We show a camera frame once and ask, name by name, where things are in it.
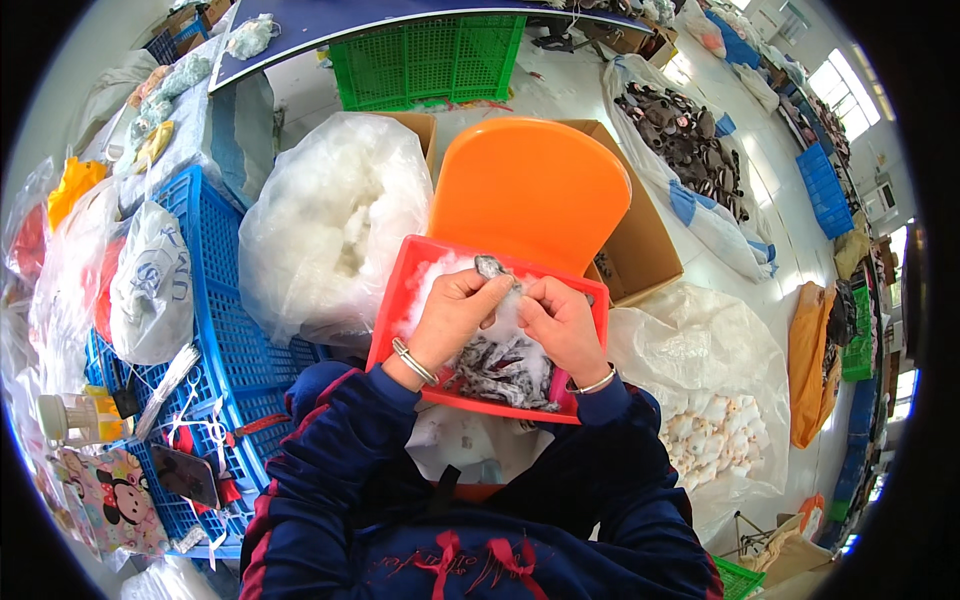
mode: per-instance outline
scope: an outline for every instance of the blue table edge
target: blue table edge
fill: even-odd
[[[224,53],[227,51],[227,45],[224,44],[224,45],[223,45],[223,49],[222,49],[220,52],[217,53],[217,59],[213,62],[213,76],[210,78],[210,86],[209,86],[209,88],[207,89],[207,92],[210,93],[210,94],[212,94],[212,93],[214,93],[215,91],[217,91],[218,89],[220,89],[221,87],[224,87],[225,85],[232,84],[233,82],[237,82],[237,81],[239,81],[239,80],[241,80],[241,79],[243,79],[243,78],[245,78],[245,77],[247,77],[247,76],[249,76],[249,75],[257,72],[257,71],[262,71],[263,69],[266,69],[266,68],[269,67],[269,66],[273,66],[273,65],[275,65],[275,64],[277,64],[277,63],[279,63],[279,62],[283,62],[283,61],[285,61],[285,60],[287,60],[287,59],[291,59],[292,57],[295,57],[295,56],[297,56],[297,55],[303,54],[304,52],[309,52],[310,50],[313,50],[314,48],[319,48],[320,46],[323,46],[325,43],[327,43],[327,42],[330,41],[331,39],[334,39],[334,38],[337,38],[337,37],[340,37],[340,36],[348,36],[348,35],[350,35],[350,34],[359,34],[360,32],[363,32],[363,31],[368,30],[368,29],[372,29],[372,28],[374,28],[374,27],[375,27],[375,28],[379,28],[379,27],[391,25],[391,24],[394,24],[394,23],[402,23],[402,22],[404,22],[404,21],[413,21],[413,20],[423,19],[423,18],[428,18],[428,17],[443,17],[443,16],[450,16],[450,15],[453,15],[453,14],[474,14],[474,13],[478,13],[478,12],[482,12],[482,13],[486,13],[486,14],[535,14],[535,15],[546,15],[546,16],[556,16],[557,13],[565,13],[565,14],[569,14],[569,15],[571,15],[571,16],[573,15],[573,13],[570,12],[570,11],[563,11],[563,10],[560,10],[560,9],[552,9],[552,8],[550,8],[550,7],[544,6],[544,7],[542,7],[542,8],[540,8],[540,7],[531,7],[530,9],[526,9],[526,8],[524,8],[524,9],[507,9],[507,8],[504,8],[504,9],[502,9],[502,10],[490,9],[490,8],[477,8],[477,9],[466,9],[466,10],[465,10],[465,9],[452,9],[452,10],[449,10],[449,11],[421,12],[421,13],[418,13],[418,14],[411,14],[411,15],[407,15],[407,16],[399,16],[399,17],[396,17],[396,18],[390,18],[390,19],[384,19],[384,20],[382,20],[382,21],[377,21],[377,22],[375,22],[375,23],[368,23],[368,24],[366,24],[366,25],[362,25],[362,26],[359,26],[359,27],[353,27],[353,28],[350,28],[350,29],[345,29],[345,30],[343,30],[343,31],[336,32],[335,34],[331,34],[331,35],[329,35],[329,36],[316,37],[316,38],[314,38],[314,39],[312,39],[312,40],[310,40],[310,41],[308,41],[308,42],[305,42],[305,43],[303,43],[303,44],[301,44],[301,45],[299,45],[299,46],[295,46],[295,47],[291,48],[290,50],[287,50],[286,52],[283,52],[283,53],[280,53],[280,54],[276,54],[276,55],[271,56],[271,57],[268,58],[268,59],[265,59],[265,60],[256,62],[256,63],[252,64],[250,67],[248,67],[248,68],[246,68],[246,69],[244,69],[244,70],[236,73],[235,75],[233,75],[233,76],[231,76],[231,77],[226,78],[226,79],[223,80],[223,81],[218,81],[218,75],[219,75],[219,73],[220,73],[221,57],[222,57],[222,56],[224,55]],[[225,35],[229,35],[230,33],[232,33],[232,31],[233,31],[233,19],[234,19],[235,17],[236,17],[236,13],[234,13],[234,14],[231,16],[231,18],[230,18],[230,23],[229,23],[229,26],[227,27],[227,32],[225,33]],[[645,24],[641,23],[640,21],[634,21],[634,23],[636,24],[636,26],[634,27],[634,26],[632,26],[632,25],[630,25],[630,24],[624,23],[622,20],[618,20],[618,19],[615,19],[615,18],[612,18],[612,17],[600,16],[600,15],[597,15],[597,14],[586,13],[586,12],[581,12],[581,13],[577,14],[577,20],[580,20],[580,19],[586,19],[586,20],[590,20],[590,21],[602,21],[602,22],[605,22],[605,23],[610,23],[610,24],[612,24],[612,25],[618,25],[618,26],[620,26],[620,27],[631,28],[631,29],[637,30],[637,31],[639,31],[639,32],[641,32],[641,33],[644,33],[644,34],[650,34],[650,35],[651,35],[651,34],[654,32],[652,29],[650,29],[649,27],[647,27]]]

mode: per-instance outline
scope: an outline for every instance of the person's left hand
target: person's left hand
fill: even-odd
[[[513,284],[509,275],[486,281],[475,269],[437,277],[420,323],[407,341],[410,356],[428,371],[437,372],[463,349],[477,327],[493,324],[493,311]],[[384,361],[383,370],[408,389],[422,386],[422,380],[396,355]]]

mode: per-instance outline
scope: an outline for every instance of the white tiled floor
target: white tiled floor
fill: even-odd
[[[531,33],[534,32],[528,31],[520,47],[511,80],[516,93],[509,102],[513,114],[596,119],[616,138],[601,94],[604,63],[596,53],[590,47],[572,55],[544,53],[528,43]],[[777,247],[780,269],[776,278],[753,284],[707,250],[668,207],[658,205],[660,216],[684,264],[684,279],[744,300],[787,352],[787,333],[799,287],[808,280],[824,285],[836,278],[832,245],[817,226],[795,162],[800,149],[779,116],[766,115],[724,62],[686,33],[681,33],[676,45],[680,54],[666,72],[689,78],[710,101],[726,110],[737,126],[733,135],[747,152],[751,186],[771,224]],[[542,80],[531,76],[531,71],[542,75]],[[287,109],[283,149],[296,145],[340,108],[333,72],[320,68],[313,53],[271,67],[267,76],[277,105]],[[505,114],[511,113],[499,108],[436,113],[438,164],[450,141],[467,125]],[[773,528],[777,513],[796,511],[804,499],[816,492],[822,493],[829,503],[844,456],[851,395],[852,386],[841,384],[833,416],[821,433],[804,450],[791,446],[784,495],[751,501],[742,507],[743,513],[757,525]],[[708,544],[713,552],[732,548],[732,524]]]

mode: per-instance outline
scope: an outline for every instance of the silver bangle bracelet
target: silver bangle bracelet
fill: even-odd
[[[593,385],[588,385],[588,386],[586,386],[585,388],[575,388],[575,389],[571,390],[571,389],[570,389],[570,384],[573,383],[573,378],[571,377],[571,378],[569,378],[569,379],[566,380],[565,389],[566,389],[568,392],[570,392],[571,394],[579,395],[579,394],[589,394],[589,393],[592,392],[593,390],[596,390],[596,389],[598,389],[598,388],[602,388],[603,386],[607,385],[607,383],[609,383],[610,380],[613,379],[613,377],[616,375],[616,367],[613,365],[613,363],[608,362],[607,364],[610,365],[610,372],[607,373],[607,376],[604,377],[603,379],[601,379],[600,381],[597,381],[597,382],[594,383]]]
[[[413,372],[420,376],[427,385],[434,386],[440,383],[440,379],[437,378],[437,375],[428,371],[422,364],[417,362],[413,356],[410,355],[410,349],[406,344],[403,343],[403,340],[400,338],[394,338],[394,352],[400,357],[407,367],[410,367]]]

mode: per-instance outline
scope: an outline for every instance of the chair backrest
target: chair backrest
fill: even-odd
[[[623,165],[585,133],[491,119],[447,149],[427,236],[582,276],[630,198]]]

